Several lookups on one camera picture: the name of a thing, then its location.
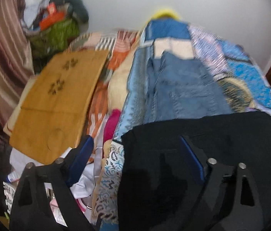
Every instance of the wall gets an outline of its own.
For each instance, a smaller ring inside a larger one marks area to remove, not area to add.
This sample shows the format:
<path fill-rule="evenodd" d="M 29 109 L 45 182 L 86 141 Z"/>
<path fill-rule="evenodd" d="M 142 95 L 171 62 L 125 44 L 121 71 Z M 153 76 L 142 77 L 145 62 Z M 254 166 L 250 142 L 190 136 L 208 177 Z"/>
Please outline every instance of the wall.
<path fill-rule="evenodd" d="M 241 44 L 262 70 L 271 65 L 271 0 L 83 0 L 89 31 L 140 29 L 159 8 Z"/>

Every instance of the satin curtain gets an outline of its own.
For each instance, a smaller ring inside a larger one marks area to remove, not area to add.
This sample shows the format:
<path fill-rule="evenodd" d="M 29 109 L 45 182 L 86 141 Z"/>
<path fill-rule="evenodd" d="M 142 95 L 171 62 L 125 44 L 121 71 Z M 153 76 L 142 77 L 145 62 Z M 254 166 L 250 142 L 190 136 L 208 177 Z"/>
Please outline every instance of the satin curtain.
<path fill-rule="evenodd" d="M 0 0 L 0 140 L 3 127 L 16 107 L 33 63 L 30 44 L 20 24 L 25 0 Z"/>

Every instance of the silver bolt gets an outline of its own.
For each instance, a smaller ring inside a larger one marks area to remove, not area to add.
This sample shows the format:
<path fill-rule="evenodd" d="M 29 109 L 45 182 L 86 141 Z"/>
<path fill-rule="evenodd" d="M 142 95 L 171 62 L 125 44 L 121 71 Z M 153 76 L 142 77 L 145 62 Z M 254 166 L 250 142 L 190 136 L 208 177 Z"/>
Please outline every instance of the silver bolt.
<path fill-rule="evenodd" d="M 239 163 L 238 164 L 239 168 L 242 168 L 242 169 L 246 169 L 247 168 L 247 165 L 245 165 L 244 163 Z"/>
<path fill-rule="evenodd" d="M 208 163 L 210 163 L 211 165 L 217 164 L 217 160 L 216 160 L 215 158 L 209 158 L 207 161 L 208 161 Z"/>
<path fill-rule="evenodd" d="M 55 160 L 55 163 L 56 163 L 56 164 L 61 164 L 63 161 L 64 161 L 64 158 L 58 157 L 58 158 Z"/>
<path fill-rule="evenodd" d="M 32 162 L 29 162 L 25 167 L 26 168 L 32 168 L 35 164 Z"/>

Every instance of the folded black fabric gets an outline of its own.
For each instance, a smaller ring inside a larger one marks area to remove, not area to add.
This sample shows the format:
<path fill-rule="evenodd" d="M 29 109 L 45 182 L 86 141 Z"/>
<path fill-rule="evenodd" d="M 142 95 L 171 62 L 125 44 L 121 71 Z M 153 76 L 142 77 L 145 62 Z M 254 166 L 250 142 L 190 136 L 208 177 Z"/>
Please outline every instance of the folded black fabric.
<path fill-rule="evenodd" d="M 154 122 L 123 135 L 120 231 L 180 229 L 201 190 L 179 152 L 182 135 L 220 163 L 247 165 L 267 224 L 271 219 L 271 116 L 248 112 Z"/>

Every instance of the green bag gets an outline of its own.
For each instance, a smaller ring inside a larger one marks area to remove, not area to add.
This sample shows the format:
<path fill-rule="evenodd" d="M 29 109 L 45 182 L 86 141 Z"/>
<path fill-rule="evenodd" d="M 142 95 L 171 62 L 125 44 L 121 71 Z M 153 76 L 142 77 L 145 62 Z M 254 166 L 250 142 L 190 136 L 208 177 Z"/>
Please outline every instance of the green bag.
<path fill-rule="evenodd" d="M 80 34 L 79 26 L 73 19 L 65 19 L 53 24 L 38 35 L 28 36 L 31 43 L 32 56 L 45 58 L 62 52 L 68 47 L 68 39 Z"/>

